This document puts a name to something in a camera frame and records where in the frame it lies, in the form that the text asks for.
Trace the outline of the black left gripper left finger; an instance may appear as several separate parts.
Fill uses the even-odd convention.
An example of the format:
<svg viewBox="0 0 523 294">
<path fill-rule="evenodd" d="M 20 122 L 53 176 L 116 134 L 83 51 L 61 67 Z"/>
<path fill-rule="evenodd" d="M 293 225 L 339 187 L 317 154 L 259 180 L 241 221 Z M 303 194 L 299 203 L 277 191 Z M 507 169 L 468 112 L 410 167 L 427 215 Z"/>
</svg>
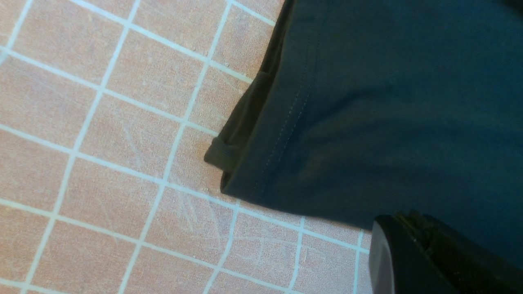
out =
<svg viewBox="0 0 523 294">
<path fill-rule="evenodd" d="M 369 273 L 374 294 L 454 293 L 416 239 L 391 215 L 374 219 Z"/>
</svg>

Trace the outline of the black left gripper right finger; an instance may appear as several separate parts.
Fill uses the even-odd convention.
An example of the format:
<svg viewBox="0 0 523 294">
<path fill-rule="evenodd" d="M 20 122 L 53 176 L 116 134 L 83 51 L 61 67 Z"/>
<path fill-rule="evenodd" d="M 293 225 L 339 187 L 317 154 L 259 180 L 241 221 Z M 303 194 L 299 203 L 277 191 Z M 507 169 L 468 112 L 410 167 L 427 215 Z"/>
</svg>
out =
<svg viewBox="0 0 523 294">
<path fill-rule="evenodd" d="M 422 260 L 461 294 L 521 294 L 522 270 L 442 221 L 412 211 L 394 219 L 406 229 Z"/>
</svg>

